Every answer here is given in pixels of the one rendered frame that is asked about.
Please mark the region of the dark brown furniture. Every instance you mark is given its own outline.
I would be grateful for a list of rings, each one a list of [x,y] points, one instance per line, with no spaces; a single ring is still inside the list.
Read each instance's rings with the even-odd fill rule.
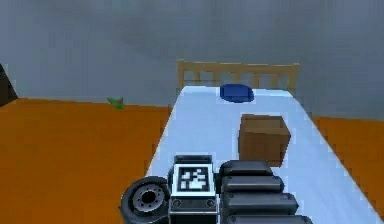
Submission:
[[[0,63],[0,107],[18,98],[2,64]]]

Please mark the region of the small green object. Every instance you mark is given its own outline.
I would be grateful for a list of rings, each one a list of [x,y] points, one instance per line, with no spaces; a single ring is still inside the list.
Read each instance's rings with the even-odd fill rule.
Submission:
[[[117,110],[121,110],[124,107],[124,99],[108,98],[107,101]]]

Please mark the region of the wooden bed with white sheet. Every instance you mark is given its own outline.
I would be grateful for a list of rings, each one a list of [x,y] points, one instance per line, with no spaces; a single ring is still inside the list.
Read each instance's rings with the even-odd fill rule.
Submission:
[[[329,144],[293,97],[298,63],[289,65],[177,61],[179,95],[150,163],[149,175],[166,176],[178,154],[213,157],[218,168],[237,159],[243,114],[284,119],[291,141],[281,167],[286,189],[299,201],[299,212],[314,224],[384,224]],[[220,97],[219,75],[238,82],[253,75],[255,100],[231,103]]]

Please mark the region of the blue pillow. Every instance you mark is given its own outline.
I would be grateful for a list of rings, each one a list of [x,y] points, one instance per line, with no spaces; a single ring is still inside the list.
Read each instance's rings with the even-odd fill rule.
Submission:
[[[254,93],[252,89],[243,84],[225,84],[220,87],[220,97],[233,103],[252,102]]]

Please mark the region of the brown cardboard box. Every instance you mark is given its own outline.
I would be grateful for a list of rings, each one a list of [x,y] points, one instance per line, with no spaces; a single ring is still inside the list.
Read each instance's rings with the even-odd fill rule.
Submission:
[[[271,167],[280,167],[290,138],[282,116],[243,114],[238,136],[239,159],[263,160]]]

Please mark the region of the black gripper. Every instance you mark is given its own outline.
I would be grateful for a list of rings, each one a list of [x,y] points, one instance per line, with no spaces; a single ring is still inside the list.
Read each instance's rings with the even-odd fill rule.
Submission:
[[[169,199],[163,177],[148,176],[133,182],[121,196],[123,224],[168,224]]]

